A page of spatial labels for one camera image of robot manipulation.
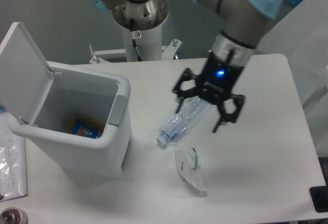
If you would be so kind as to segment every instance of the open lid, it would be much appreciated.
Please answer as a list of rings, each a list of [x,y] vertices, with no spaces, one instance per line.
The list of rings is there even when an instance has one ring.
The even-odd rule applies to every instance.
[[[25,26],[13,23],[0,45],[0,103],[20,123],[33,124],[53,79]]]

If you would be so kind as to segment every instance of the table surface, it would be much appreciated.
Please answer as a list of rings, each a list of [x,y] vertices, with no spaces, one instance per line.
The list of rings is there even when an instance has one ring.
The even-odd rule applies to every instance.
[[[120,180],[67,173],[27,140],[28,196],[0,203],[25,210],[29,223],[264,223],[328,217],[309,188],[324,185],[287,59],[256,55],[234,91],[247,99],[236,124],[211,133],[211,106],[175,145],[162,149],[158,128],[177,108],[171,89],[185,67],[204,59],[83,65],[131,83],[133,141]],[[174,149],[190,145],[207,191],[178,175]]]

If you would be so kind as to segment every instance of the paper sheet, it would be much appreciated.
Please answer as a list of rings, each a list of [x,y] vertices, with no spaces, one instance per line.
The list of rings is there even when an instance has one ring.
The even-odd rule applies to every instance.
[[[6,201],[27,195],[25,139],[7,126],[9,112],[0,113],[0,198]]]

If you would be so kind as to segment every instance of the white trash bin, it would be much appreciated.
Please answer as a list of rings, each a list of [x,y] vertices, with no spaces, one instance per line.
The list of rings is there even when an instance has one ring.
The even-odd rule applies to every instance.
[[[116,179],[130,137],[130,83],[120,75],[47,62],[22,23],[0,45],[0,103],[8,125],[65,169]],[[81,116],[103,125],[97,139],[73,135]]]

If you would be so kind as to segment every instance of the blue led light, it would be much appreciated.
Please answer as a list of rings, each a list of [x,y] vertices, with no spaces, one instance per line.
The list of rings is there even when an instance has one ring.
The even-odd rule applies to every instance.
[[[222,77],[223,75],[224,75],[224,69],[221,69],[221,70],[216,72],[217,77]]]

